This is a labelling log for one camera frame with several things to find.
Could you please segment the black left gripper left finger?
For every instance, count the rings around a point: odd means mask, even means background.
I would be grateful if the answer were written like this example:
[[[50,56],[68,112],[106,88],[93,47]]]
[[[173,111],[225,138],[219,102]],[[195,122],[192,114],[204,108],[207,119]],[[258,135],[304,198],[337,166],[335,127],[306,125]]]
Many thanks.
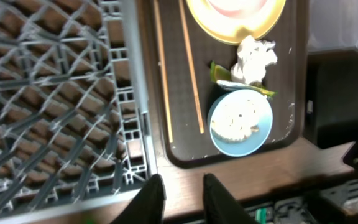
[[[163,223],[165,199],[163,179],[154,174],[111,224]]]

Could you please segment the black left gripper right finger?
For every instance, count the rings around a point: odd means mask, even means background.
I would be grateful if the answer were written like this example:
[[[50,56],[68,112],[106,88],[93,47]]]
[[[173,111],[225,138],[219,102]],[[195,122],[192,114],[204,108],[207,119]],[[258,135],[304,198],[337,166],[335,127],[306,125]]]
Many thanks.
[[[257,224],[214,174],[203,176],[203,206],[206,223]]]

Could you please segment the wooden chopstick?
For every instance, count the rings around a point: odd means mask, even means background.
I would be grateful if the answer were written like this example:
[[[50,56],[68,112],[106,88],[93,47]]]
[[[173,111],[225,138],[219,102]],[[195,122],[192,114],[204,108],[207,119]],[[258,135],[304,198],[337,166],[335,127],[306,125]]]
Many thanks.
[[[172,134],[172,122],[171,122],[171,112],[169,105],[169,94],[168,94],[168,85],[167,85],[167,71],[166,71],[166,61],[165,61],[165,52],[163,45],[163,33],[162,33],[162,22],[160,17],[160,8],[158,0],[153,0],[154,11],[155,11],[155,25],[157,30],[157,45],[158,45],[158,54],[160,59],[160,71],[162,79],[162,88],[163,88],[163,100],[165,105],[165,115],[167,122],[167,132],[169,143],[173,142]]]
[[[184,38],[184,42],[185,42],[186,56],[188,59],[188,66],[189,66],[189,71],[190,71],[191,85],[192,85],[192,89],[193,89],[193,97],[194,97],[194,101],[195,101],[198,126],[199,126],[200,133],[203,134],[204,133],[204,124],[203,124],[203,117],[202,117],[202,113],[201,113],[200,98],[199,98],[199,94],[198,94],[195,68],[194,68],[194,63],[193,63],[193,54],[191,51],[191,43],[190,43],[190,38],[189,38],[189,33],[188,33],[188,26],[186,23],[184,1],[178,0],[178,5],[180,8],[180,19],[181,19],[181,24],[182,24],[182,29],[183,29],[183,38]]]

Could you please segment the grey dishwasher rack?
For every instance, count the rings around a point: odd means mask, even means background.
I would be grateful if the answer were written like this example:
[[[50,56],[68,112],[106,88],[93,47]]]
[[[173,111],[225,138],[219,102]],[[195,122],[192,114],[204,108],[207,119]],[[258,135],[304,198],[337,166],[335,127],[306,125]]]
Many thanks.
[[[132,198],[148,102],[135,1],[0,0],[0,223]]]

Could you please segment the black waste bin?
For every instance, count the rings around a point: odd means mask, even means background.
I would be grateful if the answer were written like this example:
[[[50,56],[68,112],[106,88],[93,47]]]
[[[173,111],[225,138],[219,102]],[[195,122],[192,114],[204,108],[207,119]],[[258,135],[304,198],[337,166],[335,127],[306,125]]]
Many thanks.
[[[358,52],[308,56],[303,136],[320,149],[358,138]]]

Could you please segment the dark brown serving tray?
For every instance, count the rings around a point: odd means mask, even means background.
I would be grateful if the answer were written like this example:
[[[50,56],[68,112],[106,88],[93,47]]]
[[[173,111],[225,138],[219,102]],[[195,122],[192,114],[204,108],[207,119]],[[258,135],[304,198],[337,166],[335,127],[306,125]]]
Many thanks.
[[[169,143],[157,30],[153,1],[139,1],[141,33],[147,39],[145,63],[149,66],[150,98],[157,103],[163,150],[175,166],[188,169],[222,162],[227,157],[214,146],[207,124],[213,102],[224,94],[210,80],[211,62],[229,68],[236,62],[236,46],[224,44],[209,36],[194,20],[185,6],[186,23],[193,54],[193,63],[203,117],[201,134],[196,115],[191,77],[186,56],[178,1],[158,1],[162,22],[169,105],[173,142]],[[273,126],[261,152],[289,146],[301,133],[303,121],[303,91],[306,75],[307,1],[287,1],[276,26],[267,40],[276,43],[278,62],[267,68],[264,85],[277,92],[270,100]]]

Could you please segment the blue bowl with food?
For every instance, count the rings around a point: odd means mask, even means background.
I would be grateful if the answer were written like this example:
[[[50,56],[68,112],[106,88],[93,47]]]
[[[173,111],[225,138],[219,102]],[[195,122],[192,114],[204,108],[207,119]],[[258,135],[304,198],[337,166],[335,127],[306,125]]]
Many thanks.
[[[220,96],[208,111],[208,128],[216,149],[229,157],[256,152],[273,126],[266,96],[254,90],[236,90]]]

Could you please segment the green snack wrapper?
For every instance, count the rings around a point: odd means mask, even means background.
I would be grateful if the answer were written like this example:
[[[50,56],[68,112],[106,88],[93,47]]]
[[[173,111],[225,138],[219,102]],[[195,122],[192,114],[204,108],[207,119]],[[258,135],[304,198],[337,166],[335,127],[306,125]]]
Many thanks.
[[[264,87],[261,82],[253,82],[250,85],[247,85],[232,81],[231,72],[214,62],[211,62],[210,77],[213,83],[217,84],[226,91],[236,91],[243,89],[254,90],[265,95],[267,98],[273,98],[277,94],[277,92],[266,89],[266,87]]]

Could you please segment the crumpled white napkin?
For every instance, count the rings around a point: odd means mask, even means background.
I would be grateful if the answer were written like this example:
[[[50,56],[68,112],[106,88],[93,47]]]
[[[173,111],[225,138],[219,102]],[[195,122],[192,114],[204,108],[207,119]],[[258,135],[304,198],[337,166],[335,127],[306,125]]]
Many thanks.
[[[237,48],[237,63],[231,68],[231,80],[246,85],[261,83],[266,67],[278,61],[275,46],[274,41],[255,40],[251,35],[244,38]]]

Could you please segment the yellow plate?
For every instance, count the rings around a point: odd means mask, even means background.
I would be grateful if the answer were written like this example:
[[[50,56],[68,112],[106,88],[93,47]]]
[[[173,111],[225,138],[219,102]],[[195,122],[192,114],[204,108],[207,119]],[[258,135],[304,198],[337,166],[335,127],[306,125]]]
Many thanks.
[[[226,17],[211,7],[208,1],[186,0],[196,23],[212,38],[230,45],[238,45],[251,35],[260,39],[276,25],[286,0],[267,1],[257,13],[245,18]]]

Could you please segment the clear plastic bin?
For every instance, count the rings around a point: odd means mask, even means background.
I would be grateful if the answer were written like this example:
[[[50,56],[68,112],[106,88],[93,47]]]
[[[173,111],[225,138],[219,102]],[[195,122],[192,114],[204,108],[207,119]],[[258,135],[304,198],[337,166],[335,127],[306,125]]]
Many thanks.
[[[310,0],[308,51],[358,50],[358,0]]]

